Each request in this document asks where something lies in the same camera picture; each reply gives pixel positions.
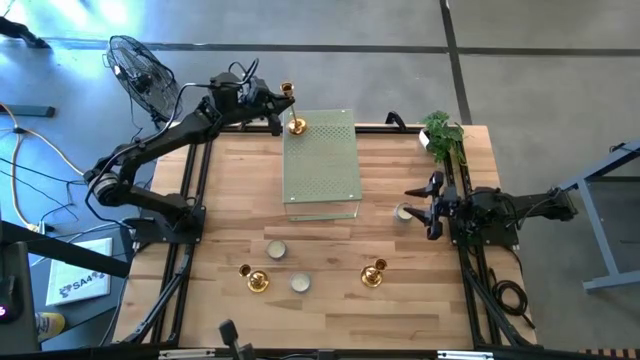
leaves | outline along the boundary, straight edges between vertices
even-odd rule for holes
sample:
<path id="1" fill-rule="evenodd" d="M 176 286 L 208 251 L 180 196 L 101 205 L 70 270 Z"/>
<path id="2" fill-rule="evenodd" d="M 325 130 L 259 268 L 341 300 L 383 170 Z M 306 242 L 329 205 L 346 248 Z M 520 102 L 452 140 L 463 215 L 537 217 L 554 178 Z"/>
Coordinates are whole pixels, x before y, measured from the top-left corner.
<path id="1" fill-rule="evenodd" d="M 422 123 L 425 124 L 425 130 L 429 133 L 429 145 L 427 150 L 434 156 L 436 163 L 444 162 L 450 151 L 458 159 L 462 165 L 466 165 L 466 160 L 462 154 L 459 143 L 462 141 L 464 129 L 460 124 L 449 126 L 449 114 L 443 111 L 436 111 L 427 115 Z"/>

yellow object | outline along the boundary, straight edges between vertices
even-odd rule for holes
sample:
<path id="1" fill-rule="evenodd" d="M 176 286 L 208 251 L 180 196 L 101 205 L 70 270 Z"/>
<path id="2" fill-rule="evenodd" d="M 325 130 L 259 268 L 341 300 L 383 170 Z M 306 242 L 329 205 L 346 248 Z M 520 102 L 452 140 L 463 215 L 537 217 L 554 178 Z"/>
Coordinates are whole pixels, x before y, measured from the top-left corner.
<path id="1" fill-rule="evenodd" d="M 38 342 L 51 339 L 54 336 L 58 336 L 62 330 L 66 321 L 64 316 L 58 313 L 36 313 L 36 329 L 38 330 Z"/>
<path id="2" fill-rule="evenodd" d="M 289 130 L 289 134 L 291 135 L 302 135 L 305 131 L 307 131 L 307 122 L 304 119 L 300 118 L 298 118 L 297 120 L 291 120 L 287 124 L 287 130 Z"/>
<path id="3" fill-rule="evenodd" d="M 262 270 L 251 271 L 251 266 L 240 266 L 240 276 L 247 278 L 247 287 L 253 292 L 263 292 L 269 286 L 269 276 Z"/>
<path id="4" fill-rule="evenodd" d="M 378 259 L 373 265 L 365 266 L 360 272 L 360 280 L 368 287 L 378 287 L 382 283 L 382 272 L 387 268 L 387 262 Z"/>
<path id="5" fill-rule="evenodd" d="M 280 90 L 286 97 L 293 97 L 293 84 L 290 82 L 283 82 L 280 84 Z M 293 115 L 293 120 L 291 120 L 287 124 L 287 130 L 291 135 L 302 135 L 305 131 L 307 131 L 307 122 L 304 119 L 300 119 L 296 116 L 296 111 L 293 109 L 293 105 L 291 105 L 291 115 Z"/>

black fan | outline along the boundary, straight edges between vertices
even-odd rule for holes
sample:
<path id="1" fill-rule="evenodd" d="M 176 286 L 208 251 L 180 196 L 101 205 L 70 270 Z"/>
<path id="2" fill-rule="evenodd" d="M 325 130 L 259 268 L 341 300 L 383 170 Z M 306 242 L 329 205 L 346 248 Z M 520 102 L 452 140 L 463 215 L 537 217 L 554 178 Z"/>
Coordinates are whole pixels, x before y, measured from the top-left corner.
<path id="1" fill-rule="evenodd" d="M 157 124 L 169 120 L 178 101 L 178 85 L 173 71 L 129 36 L 112 36 L 106 57 L 120 84 L 138 105 L 151 114 L 153 121 Z M 181 104 L 178 104 L 174 117 L 181 110 Z"/>

gray concrete floor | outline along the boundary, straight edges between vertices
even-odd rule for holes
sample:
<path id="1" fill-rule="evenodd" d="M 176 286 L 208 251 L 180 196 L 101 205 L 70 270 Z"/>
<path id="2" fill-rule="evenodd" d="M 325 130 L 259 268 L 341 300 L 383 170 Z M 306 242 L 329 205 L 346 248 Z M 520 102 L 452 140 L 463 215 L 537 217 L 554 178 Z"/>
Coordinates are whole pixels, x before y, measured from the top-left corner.
<path id="1" fill-rule="evenodd" d="M 451 0 L 450 6 L 459 46 L 640 46 L 636 1 Z M 436 0 L 16 0 L 7 17 L 26 23 L 41 36 L 56 38 L 106 39 L 124 33 L 143 41 L 174 43 L 446 46 Z M 102 53 L 30 50 L 3 46 L 0 40 L 0 100 L 58 108 L 53 119 L 19 121 L 48 136 L 83 169 L 128 142 L 135 132 L 128 97 L 103 67 Z M 449 57 L 444 54 L 161 51 L 156 56 L 175 71 L 180 83 L 205 81 L 233 60 L 249 62 L 259 56 L 258 74 L 271 86 L 285 79 L 296 84 L 300 110 L 347 107 L 363 122 L 382 122 L 389 110 L 398 111 L 408 122 L 434 110 L 459 117 Z M 640 134 L 637 57 L 462 56 L 461 66 L 472 121 L 489 126 L 503 189 L 510 193 L 545 191 L 603 158 L 610 145 Z M 198 90 L 187 92 L 184 108 L 202 95 Z M 152 133 L 137 105 L 134 115 L 145 126 L 143 133 Z M 9 125 L 6 118 L 0 121 Z M 0 156 L 10 157 L 13 141 L 11 134 L 0 138 Z M 33 139 L 25 142 L 18 161 L 74 178 L 55 154 Z M 140 179 L 148 179 L 152 168 L 150 164 L 143 169 Z M 65 199 L 60 184 L 18 174 Z M 3 218 L 18 223 L 9 179 L 0 181 Z M 83 190 L 74 190 L 77 202 Z M 24 187 L 20 199 L 29 219 L 37 220 L 56 207 Z M 579 199 L 576 203 L 583 210 Z M 100 211 L 113 217 L 135 213 L 132 208 Z M 99 223 L 83 206 L 74 212 L 79 222 L 70 222 L 63 212 L 51 222 L 59 222 L 62 233 Z M 640 286 L 593 295 L 582 290 L 583 280 L 605 274 L 583 215 L 570 223 L 531 219 L 520 236 L 540 343 L 566 350 L 640 347 Z M 93 330 L 85 330 L 99 339 L 100 325 L 91 326 Z M 79 337 L 72 335 L 65 337 L 75 342 L 60 340 L 54 347 L 78 346 Z"/>

perforated panel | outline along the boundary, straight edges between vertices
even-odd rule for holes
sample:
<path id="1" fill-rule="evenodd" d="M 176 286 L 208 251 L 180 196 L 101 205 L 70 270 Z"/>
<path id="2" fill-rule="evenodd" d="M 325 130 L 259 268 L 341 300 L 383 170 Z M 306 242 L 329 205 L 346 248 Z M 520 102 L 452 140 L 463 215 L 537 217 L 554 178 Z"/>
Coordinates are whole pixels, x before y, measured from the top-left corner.
<path id="1" fill-rule="evenodd" d="M 285 117 L 287 124 L 293 116 Z M 284 132 L 283 202 L 362 199 L 356 134 L 351 110 L 298 111 L 302 135 Z"/>

